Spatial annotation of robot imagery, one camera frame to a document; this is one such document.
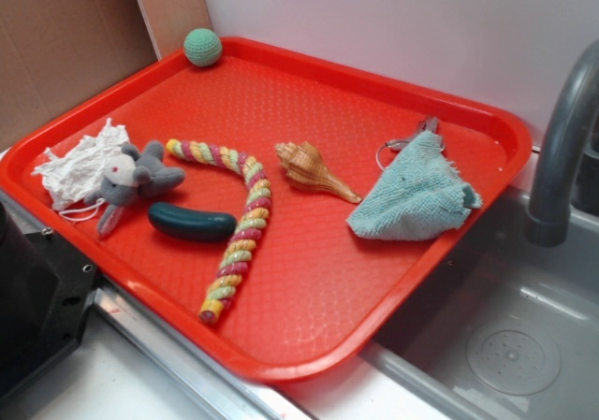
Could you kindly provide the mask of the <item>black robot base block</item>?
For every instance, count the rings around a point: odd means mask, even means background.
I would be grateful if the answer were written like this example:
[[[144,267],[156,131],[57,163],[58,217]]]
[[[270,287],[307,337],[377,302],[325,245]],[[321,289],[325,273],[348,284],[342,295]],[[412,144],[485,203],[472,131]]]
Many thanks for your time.
[[[59,233],[24,233],[1,208],[1,402],[75,351],[97,265]]]

